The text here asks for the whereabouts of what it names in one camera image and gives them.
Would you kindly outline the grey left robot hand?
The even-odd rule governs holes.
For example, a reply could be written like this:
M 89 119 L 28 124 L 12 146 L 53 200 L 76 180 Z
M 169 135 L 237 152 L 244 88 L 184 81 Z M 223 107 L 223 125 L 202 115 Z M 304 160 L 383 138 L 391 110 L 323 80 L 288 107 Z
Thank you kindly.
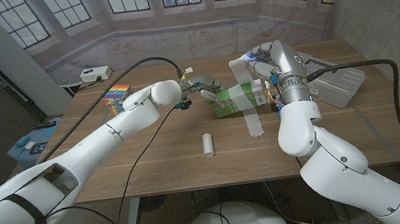
M 189 109 L 190 105 L 192 104 L 191 100 L 189 99 L 189 95 L 195 92 L 200 93 L 202 98 L 206 99 L 207 101 L 214 102 L 219 107 L 224 107 L 223 102 L 218 98 L 217 93 L 223 90 L 222 84 L 212 78 L 211 76 L 197 76 L 193 79 L 183 80 L 181 84 L 181 91 L 182 96 L 179 103 L 182 105 L 180 106 L 181 109 Z

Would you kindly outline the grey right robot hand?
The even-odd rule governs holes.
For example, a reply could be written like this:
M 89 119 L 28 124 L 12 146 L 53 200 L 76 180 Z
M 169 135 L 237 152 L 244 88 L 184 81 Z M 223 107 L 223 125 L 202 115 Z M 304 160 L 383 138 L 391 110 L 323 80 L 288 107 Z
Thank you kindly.
M 242 61 L 260 79 L 276 80 L 282 104 L 309 101 L 306 67 L 299 53 L 281 40 L 265 42 L 246 53 Z

